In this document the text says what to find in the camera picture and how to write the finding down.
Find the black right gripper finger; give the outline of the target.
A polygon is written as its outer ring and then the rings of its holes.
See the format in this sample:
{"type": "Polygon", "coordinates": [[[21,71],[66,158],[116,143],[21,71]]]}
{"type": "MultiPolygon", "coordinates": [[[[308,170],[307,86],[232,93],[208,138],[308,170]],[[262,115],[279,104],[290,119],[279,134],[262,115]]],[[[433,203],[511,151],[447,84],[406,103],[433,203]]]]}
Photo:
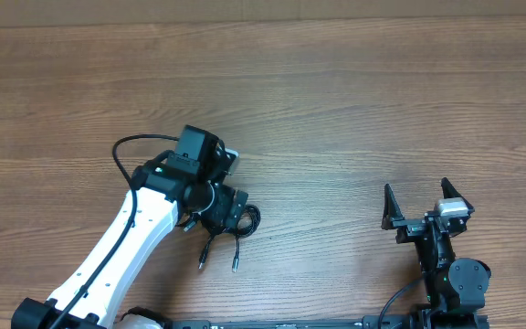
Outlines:
{"type": "Polygon", "coordinates": [[[389,184],[384,185],[384,212],[382,216],[382,229],[395,229],[404,215],[396,202],[394,191],[389,184]]]}
{"type": "Polygon", "coordinates": [[[475,208],[464,198],[456,188],[451,184],[447,177],[443,177],[440,181],[444,199],[460,198],[468,209],[468,214],[471,215],[475,212],[475,208]]]}

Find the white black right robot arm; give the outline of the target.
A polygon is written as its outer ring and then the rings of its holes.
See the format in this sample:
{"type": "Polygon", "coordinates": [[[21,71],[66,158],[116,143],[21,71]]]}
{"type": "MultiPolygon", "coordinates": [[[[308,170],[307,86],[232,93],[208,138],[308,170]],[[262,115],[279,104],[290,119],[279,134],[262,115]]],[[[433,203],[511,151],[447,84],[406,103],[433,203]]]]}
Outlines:
{"type": "Polygon", "coordinates": [[[489,287],[489,266],[471,258],[458,258],[451,239],[467,230],[475,208],[447,178],[440,181],[443,197],[421,218],[406,218],[390,185],[384,186],[382,229],[394,230],[398,244],[415,245],[421,276],[396,292],[378,315],[378,328],[464,328],[489,327],[488,317],[479,315],[489,287]],[[414,305],[409,314],[388,316],[393,302],[424,283],[427,302],[414,305]]]}

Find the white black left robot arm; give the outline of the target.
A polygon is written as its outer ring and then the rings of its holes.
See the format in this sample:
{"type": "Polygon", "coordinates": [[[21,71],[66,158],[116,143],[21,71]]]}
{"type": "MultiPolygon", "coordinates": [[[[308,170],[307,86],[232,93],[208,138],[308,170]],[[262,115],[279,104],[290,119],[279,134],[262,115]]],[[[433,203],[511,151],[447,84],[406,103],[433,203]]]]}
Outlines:
{"type": "Polygon", "coordinates": [[[133,282],[158,244],[176,227],[197,223],[211,238],[237,234],[248,194],[227,186],[238,152],[191,125],[166,150],[124,175],[121,209],[89,256],[44,302],[26,298],[13,329],[171,328],[167,317],[142,307],[119,315],[133,282]]]}

